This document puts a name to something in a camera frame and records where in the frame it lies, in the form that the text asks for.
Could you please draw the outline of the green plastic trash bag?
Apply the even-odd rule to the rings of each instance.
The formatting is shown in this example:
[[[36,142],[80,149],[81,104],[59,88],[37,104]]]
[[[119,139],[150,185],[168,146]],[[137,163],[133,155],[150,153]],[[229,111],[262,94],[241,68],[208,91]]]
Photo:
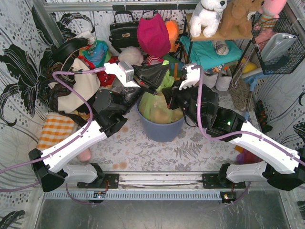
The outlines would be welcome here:
[[[157,89],[157,94],[152,95],[146,92],[142,96],[138,109],[145,119],[157,124],[170,124],[183,118],[183,112],[180,108],[168,109],[166,99],[162,93],[162,89],[171,87],[174,81],[174,77],[170,76],[170,70],[168,70]]]

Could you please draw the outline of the blue trash bin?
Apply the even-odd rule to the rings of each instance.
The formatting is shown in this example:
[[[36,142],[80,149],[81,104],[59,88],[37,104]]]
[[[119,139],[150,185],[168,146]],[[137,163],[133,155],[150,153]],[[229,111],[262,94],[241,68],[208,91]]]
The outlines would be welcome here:
[[[141,115],[139,111],[140,101],[141,98],[137,101],[135,106],[137,114],[140,117],[140,122],[147,137],[153,141],[160,143],[173,141],[182,129],[182,126],[184,124],[184,118],[170,124],[153,123]]]

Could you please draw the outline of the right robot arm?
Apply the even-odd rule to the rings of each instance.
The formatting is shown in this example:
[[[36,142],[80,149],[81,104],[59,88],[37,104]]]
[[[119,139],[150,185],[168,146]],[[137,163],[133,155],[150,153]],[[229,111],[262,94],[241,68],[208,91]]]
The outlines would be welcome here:
[[[162,89],[168,108],[181,108],[208,137],[240,146],[261,162],[236,165],[223,164],[219,183],[226,187],[240,182],[266,181],[269,185],[290,191],[305,183],[305,151],[289,149],[256,129],[237,112],[219,107],[219,95],[206,85],[179,90]]]

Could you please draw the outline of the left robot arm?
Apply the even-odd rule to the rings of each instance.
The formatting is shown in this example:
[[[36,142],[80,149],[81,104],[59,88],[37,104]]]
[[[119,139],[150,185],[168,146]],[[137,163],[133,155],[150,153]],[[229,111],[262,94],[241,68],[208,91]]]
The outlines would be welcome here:
[[[92,70],[67,72],[67,75],[98,73],[114,74],[124,89],[116,93],[100,89],[89,105],[88,122],[60,143],[40,151],[29,152],[32,169],[44,192],[54,191],[62,184],[79,183],[84,187],[100,188],[104,182],[103,170],[96,163],[71,166],[68,163],[90,146],[117,133],[127,122],[125,115],[145,93],[156,94],[169,70],[169,65],[131,66],[127,62],[106,63]]]

